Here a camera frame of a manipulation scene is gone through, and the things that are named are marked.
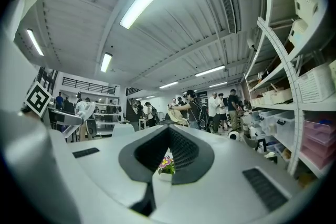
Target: potted flower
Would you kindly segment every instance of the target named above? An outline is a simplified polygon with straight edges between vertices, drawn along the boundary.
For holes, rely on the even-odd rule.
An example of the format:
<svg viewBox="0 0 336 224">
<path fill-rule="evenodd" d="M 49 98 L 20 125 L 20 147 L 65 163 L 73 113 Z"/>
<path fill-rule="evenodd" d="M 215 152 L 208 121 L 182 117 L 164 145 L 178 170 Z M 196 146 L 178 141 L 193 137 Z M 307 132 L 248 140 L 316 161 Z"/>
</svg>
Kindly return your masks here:
<svg viewBox="0 0 336 224">
<path fill-rule="evenodd" d="M 161 180 L 171 181 L 172 175 L 175 173 L 175 166 L 173 158 L 165 156 L 159 165 L 158 173 Z"/>
</svg>

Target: jeans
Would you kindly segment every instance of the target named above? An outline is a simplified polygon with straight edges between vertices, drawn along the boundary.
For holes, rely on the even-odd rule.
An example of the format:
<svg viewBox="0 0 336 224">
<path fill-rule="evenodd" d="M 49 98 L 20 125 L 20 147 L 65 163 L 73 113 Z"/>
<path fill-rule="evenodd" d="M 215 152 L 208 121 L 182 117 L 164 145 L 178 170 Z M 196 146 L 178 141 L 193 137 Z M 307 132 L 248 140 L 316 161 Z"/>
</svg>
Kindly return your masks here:
<svg viewBox="0 0 336 224">
<path fill-rule="evenodd" d="M 193 129 L 198 129 L 200 130 L 201 128 L 199 127 L 197 121 L 189 121 L 189 127 Z"/>
<path fill-rule="evenodd" d="M 230 114 L 230 118 L 231 118 L 232 131 L 236 131 L 238 129 L 237 111 L 230 110 L 229 114 Z"/>
<path fill-rule="evenodd" d="M 216 114 L 214 117 L 213 117 L 213 130 L 214 130 L 214 133 L 218 133 L 218 125 L 219 125 L 219 120 L 220 120 L 220 114 Z"/>
</svg>

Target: pink flower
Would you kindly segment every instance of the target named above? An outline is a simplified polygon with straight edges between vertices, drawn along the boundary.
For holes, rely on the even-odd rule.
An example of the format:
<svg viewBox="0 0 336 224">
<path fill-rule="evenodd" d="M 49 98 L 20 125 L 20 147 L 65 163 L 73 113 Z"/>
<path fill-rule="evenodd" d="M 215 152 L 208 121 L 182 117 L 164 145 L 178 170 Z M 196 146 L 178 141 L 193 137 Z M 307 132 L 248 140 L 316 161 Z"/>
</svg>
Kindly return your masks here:
<svg viewBox="0 0 336 224">
<path fill-rule="evenodd" d="M 165 168 L 167 165 L 170 165 L 170 159 L 164 157 L 162 163 L 159 165 L 159 168 Z"/>
</svg>

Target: white ceiling panel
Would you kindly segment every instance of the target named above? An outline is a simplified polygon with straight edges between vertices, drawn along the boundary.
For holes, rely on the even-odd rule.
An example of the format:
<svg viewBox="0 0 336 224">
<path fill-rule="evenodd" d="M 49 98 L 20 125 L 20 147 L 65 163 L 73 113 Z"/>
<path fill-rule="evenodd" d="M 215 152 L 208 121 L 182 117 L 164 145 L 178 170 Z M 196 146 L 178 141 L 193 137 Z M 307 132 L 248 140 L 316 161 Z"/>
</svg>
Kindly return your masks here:
<svg viewBox="0 0 336 224">
<path fill-rule="evenodd" d="M 125 29 L 119 23 L 133 1 L 39 0 L 22 20 L 15 41 L 32 63 L 127 87 L 157 89 L 178 81 L 177 89 L 196 89 L 243 76 L 251 55 L 246 40 L 255 39 L 256 22 L 229 34 L 221 0 L 154 0 Z M 260 0 L 249 1 L 257 7 L 253 15 L 260 14 Z M 34 31 L 44 57 L 32 46 L 27 28 Z M 113 58 L 102 74 L 105 52 Z M 195 77 L 220 65 L 226 70 Z"/>
</svg>

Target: table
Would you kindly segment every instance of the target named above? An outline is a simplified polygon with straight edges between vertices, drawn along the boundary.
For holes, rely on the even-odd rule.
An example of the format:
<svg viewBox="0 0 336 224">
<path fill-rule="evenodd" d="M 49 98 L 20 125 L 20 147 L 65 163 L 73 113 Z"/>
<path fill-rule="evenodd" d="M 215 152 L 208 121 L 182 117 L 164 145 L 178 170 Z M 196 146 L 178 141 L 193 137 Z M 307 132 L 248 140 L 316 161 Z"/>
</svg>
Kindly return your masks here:
<svg viewBox="0 0 336 224">
<path fill-rule="evenodd" d="M 149 128 L 149 126 L 146 126 L 146 122 L 148 122 L 147 119 L 139 119 L 139 131 L 141 130 L 141 122 L 144 123 L 144 128 Z"/>
<path fill-rule="evenodd" d="M 112 137 L 124 136 L 134 133 L 134 127 L 132 124 L 117 124 L 112 131 Z"/>
</svg>

